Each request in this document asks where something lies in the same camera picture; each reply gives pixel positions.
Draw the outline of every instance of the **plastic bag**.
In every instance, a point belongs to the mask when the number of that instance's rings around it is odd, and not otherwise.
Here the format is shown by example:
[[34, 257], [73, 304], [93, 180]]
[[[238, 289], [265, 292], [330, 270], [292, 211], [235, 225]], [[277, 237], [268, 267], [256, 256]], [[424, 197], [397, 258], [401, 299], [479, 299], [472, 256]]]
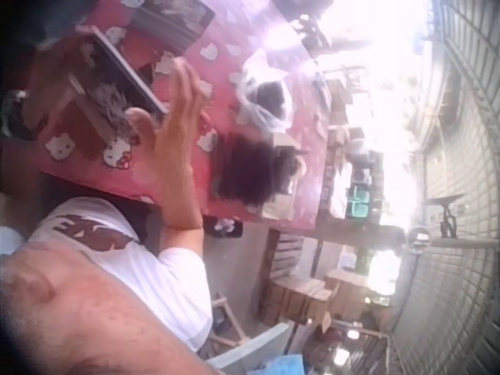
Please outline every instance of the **plastic bag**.
[[242, 73], [236, 89], [241, 111], [261, 130], [284, 133], [293, 120], [291, 94], [284, 83], [288, 73], [270, 67], [262, 49], [245, 62]]

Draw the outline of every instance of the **chair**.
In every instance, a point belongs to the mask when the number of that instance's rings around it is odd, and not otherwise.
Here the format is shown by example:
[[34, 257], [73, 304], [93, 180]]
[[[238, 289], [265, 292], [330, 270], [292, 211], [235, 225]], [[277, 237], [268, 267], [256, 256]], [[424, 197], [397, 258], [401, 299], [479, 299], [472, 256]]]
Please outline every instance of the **chair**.
[[352, 194], [348, 200], [350, 202], [368, 204], [368, 202], [370, 202], [370, 192], [361, 186], [354, 185], [352, 188]]
[[348, 215], [356, 219], [365, 219], [368, 217], [370, 209], [368, 205], [361, 202], [349, 202]]

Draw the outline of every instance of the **cardboard box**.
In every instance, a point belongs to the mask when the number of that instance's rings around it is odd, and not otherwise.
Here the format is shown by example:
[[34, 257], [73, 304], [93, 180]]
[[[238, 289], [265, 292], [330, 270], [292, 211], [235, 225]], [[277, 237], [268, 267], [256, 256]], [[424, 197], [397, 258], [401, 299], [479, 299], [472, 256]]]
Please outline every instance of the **cardboard box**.
[[343, 320], [357, 320], [365, 309], [365, 297], [370, 289], [367, 277], [344, 270], [332, 270], [325, 276], [326, 289], [337, 289], [329, 312], [340, 314]]

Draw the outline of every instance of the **wooden crate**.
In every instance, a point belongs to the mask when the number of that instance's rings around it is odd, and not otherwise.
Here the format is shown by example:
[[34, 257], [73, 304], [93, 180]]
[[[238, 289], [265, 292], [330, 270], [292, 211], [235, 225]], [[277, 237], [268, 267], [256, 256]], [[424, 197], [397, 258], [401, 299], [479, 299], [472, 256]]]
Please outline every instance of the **wooden crate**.
[[321, 324], [330, 304], [332, 291], [324, 289], [324, 281], [299, 277], [279, 277], [268, 283], [259, 308], [259, 318], [274, 325], [280, 318], [307, 324]]
[[261, 268], [261, 278], [276, 279], [290, 275], [298, 265], [304, 237], [270, 230]]
[[332, 270], [325, 276], [326, 288], [337, 291], [329, 307], [332, 316], [340, 314], [343, 320], [359, 319], [370, 292], [366, 278], [344, 270]]

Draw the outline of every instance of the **floor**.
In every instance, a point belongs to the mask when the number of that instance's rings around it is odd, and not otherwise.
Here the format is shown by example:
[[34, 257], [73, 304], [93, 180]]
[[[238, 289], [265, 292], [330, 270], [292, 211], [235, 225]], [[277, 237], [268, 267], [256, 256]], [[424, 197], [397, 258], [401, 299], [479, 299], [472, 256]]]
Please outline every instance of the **floor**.
[[[249, 337], [267, 330], [268, 327], [256, 319], [259, 300], [259, 272], [266, 248], [269, 229], [262, 224], [246, 223], [243, 237], [238, 239], [215, 239], [205, 237], [205, 264], [211, 292], [227, 297], [243, 330]], [[304, 240], [302, 257], [294, 271], [310, 277], [318, 241]], [[316, 266], [316, 278], [337, 266], [342, 245], [323, 243]], [[306, 338], [314, 331], [313, 326], [298, 326], [289, 352], [300, 352]]]

